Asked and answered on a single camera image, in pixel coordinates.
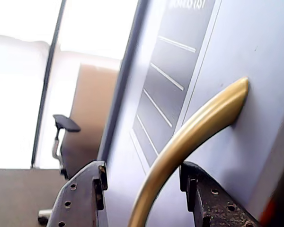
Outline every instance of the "white stripe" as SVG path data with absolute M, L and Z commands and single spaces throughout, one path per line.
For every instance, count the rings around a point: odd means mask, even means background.
M 185 45 L 185 44 L 176 42 L 176 41 L 174 41 L 174 40 L 165 38 L 165 37 L 163 37 L 163 36 L 158 36 L 158 38 L 159 38 L 160 40 L 164 41 L 164 42 L 167 42 L 167 43 L 172 44 L 172 45 L 174 45 L 174 46 L 180 47 L 180 48 L 182 48 L 182 49 L 184 49 L 184 50 L 187 50 L 187 51 L 190 51 L 190 52 L 192 52 L 192 53 L 195 53 L 195 52 L 196 52 L 196 49 L 195 49 L 195 48 L 190 47 L 190 46 L 187 46 L 187 45 Z
M 139 141 L 137 139 L 137 135 L 135 134 L 134 130 L 131 129 L 129 134 L 130 134 L 130 137 L 132 139 L 133 146 L 135 147 L 135 151 L 136 151 L 136 153 L 138 155 L 138 158 L 139 158 L 139 160 L 141 162 L 143 171 L 146 174 L 149 171 L 149 169 L 150 169 L 150 165 L 148 164 L 146 156 L 143 153 L 143 150 L 141 148 L 141 145 L 140 145 L 140 143 L 139 143 Z
M 166 121 L 166 123 L 172 127 L 171 122 L 169 121 L 169 119 L 165 116 L 165 114 L 161 111 L 161 109 L 158 107 L 158 105 L 155 103 L 155 101 L 151 98 L 151 96 L 148 94 L 148 92 L 143 89 L 143 92 L 146 94 L 146 96 L 150 99 L 151 103 L 155 106 L 155 108 L 158 110 L 158 112 L 161 114 L 161 116 L 164 118 L 164 120 Z
M 144 127 L 144 125 L 143 125 L 139 115 L 137 115 L 137 118 L 138 118 L 138 121 L 140 122 L 140 124 L 141 124 L 141 126 L 142 126 L 142 128 L 143 128 L 143 130 L 144 130 L 144 132 L 145 132 L 145 134 L 146 134 L 146 136 L 148 138 L 148 140 L 150 141 L 152 148 L 155 150 L 156 154 L 159 155 L 158 152 L 157 152 L 157 149 L 155 148 L 155 145 L 153 144 L 149 134 L 147 133 L 147 131 L 146 131 L 146 129 L 145 129 L 145 127 Z
M 184 91 L 184 87 L 180 85 L 178 82 L 176 82 L 172 77 L 167 75 L 165 72 L 163 72 L 161 69 L 159 69 L 157 66 L 155 66 L 153 63 L 151 63 L 151 66 L 157 70 L 159 73 L 161 73 L 166 79 L 168 79 L 170 82 L 172 82 L 177 88 L 179 88 L 181 91 Z

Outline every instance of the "chair armrest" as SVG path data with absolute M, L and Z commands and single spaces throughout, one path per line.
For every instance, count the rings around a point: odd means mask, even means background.
M 65 129 L 68 132 L 79 132 L 81 128 L 71 118 L 62 114 L 54 114 L 55 124 L 58 130 Z

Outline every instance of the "bolt hole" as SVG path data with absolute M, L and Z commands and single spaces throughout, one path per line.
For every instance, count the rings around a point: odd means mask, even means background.
M 203 218 L 202 227 L 210 227 L 210 216 L 206 216 L 206 217 Z
M 219 194 L 219 191 L 217 189 L 212 189 L 212 194 L 213 195 L 218 195 Z
M 251 223 L 247 223 L 245 226 L 246 226 L 246 227 L 254 227 L 254 225 L 251 224 Z
M 59 227 L 64 227 L 64 226 L 65 226 L 65 222 L 60 221 L 60 222 L 58 223 L 58 226 L 59 226 Z
M 76 183 L 72 183 L 71 184 L 71 190 L 76 190 L 77 189 L 77 184 Z
M 229 205 L 227 206 L 227 208 L 230 210 L 230 211 L 235 211 L 235 207 L 233 205 Z
M 66 201 L 64 203 L 64 205 L 65 205 L 66 208 L 69 208 L 71 206 L 71 202 L 70 201 Z

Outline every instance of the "floor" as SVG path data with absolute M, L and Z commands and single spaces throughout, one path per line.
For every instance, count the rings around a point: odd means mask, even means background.
M 0 227 L 38 227 L 64 183 L 58 170 L 0 169 Z

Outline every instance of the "curved metal handle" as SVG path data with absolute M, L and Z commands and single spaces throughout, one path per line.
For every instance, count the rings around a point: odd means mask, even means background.
M 128 227 L 144 227 L 151 207 L 176 168 L 202 143 L 231 125 L 248 94 L 242 78 L 203 105 L 173 136 L 152 165 L 136 198 Z

